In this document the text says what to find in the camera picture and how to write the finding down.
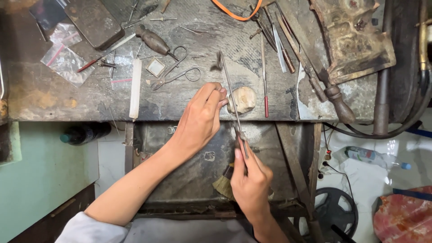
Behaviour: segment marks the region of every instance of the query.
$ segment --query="metal shears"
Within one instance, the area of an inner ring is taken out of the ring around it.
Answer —
[[[156,78],[156,77],[152,77],[152,78],[150,78],[150,82],[151,82],[151,87],[152,87],[152,89],[153,90],[157,90],[157,89],[159,89],[160,87],[162,87],[162,85],[164,85],[164,84],[166,84],[166,83],[170,83],[170,82],[172,82],[172,81],[174,81],[174,80],[176,80],[176,79],[178,79],[179,77],[181,77],[181,76],[185,76],[189,81],[197,81],[197,80],[199,80],[200,78],[201,78],[201,69],[199,69],[199,68],[197,68],[197,67],[193,67],[193,68],[190,68],[190,69],[188,69],[188,70],[185,70],[185,71],[183,71],[183,72],[181,72],[181,73],[179,73],[179,74],[177,74],[177,75],[175,75],[174,77],[171,77],[171,78],[169,78],[169,79],[167,79],[166,78],[166,76],[168,75],[168,73],[170,73],[173,69],[174,69],[174,67],[175,66],[177,66],[179,63],[181,63],[186,57],[187,57],[187,49],[184,47],[184,46],[178,46],[178,47],[176,47],[174,50],[173,50],[173,54],[175,53],[175,51],[177,50],[177,48],[179,48],[179,47],[181,47],[181,48],[183,48],[185,51],[186,51],[186,54],[184,55],[184,57],[182,57],[182,58],[180,58],[176,63],[174,63],[171,67],[169,67],[168,69],[166,69],[162,74],[161,74],[161,76],[159,77],[159,78]],[[197,69],[199,72],[200,72],[200,76],[197,78],[197,79],[190,79],[188,76],[187,76],[187,73],[188,72],[190,72],[190,71],[192,71],[192,70],[194,70],[194,69]]]

